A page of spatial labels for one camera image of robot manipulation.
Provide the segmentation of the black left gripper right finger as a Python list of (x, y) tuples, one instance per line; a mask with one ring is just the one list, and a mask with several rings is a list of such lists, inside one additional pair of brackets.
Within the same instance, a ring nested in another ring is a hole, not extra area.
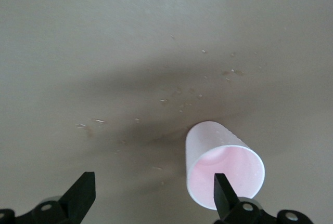
[(219, 215), (213, 224), (259, 224), (260, 204), (247, 197), (238, 197), (225, 174), (214, 175), (213, 198)]

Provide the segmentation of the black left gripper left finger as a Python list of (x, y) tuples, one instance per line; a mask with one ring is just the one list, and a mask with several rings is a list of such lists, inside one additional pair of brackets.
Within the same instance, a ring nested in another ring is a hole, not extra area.
[(96, 198), (95, 173), (84, 172), (57, 201), (46, 201), (33, 210), (35, 224), (81, 224)]

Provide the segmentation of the pink plastic cup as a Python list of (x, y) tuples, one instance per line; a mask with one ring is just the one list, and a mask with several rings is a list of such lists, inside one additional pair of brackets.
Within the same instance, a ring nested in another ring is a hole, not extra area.
[(260, 156), (223, 125), (205, 121), (185, 140), (186, 186), (200, 206), (215, 210), (214, 175), (225, 174), (237, 196), (254, 198), (263, 186)]

